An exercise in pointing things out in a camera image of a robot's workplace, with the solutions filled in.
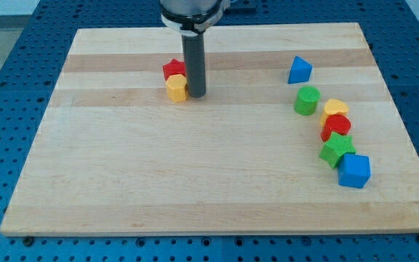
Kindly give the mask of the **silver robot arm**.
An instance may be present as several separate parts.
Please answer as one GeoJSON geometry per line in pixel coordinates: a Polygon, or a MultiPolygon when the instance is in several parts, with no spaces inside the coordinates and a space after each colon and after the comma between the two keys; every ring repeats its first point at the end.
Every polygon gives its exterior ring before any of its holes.
{"type": "Polygon", "coordinates": [[[160,0],[163,24],[183,36],[197,36],[215,25],[231,0],[160,0]]]}

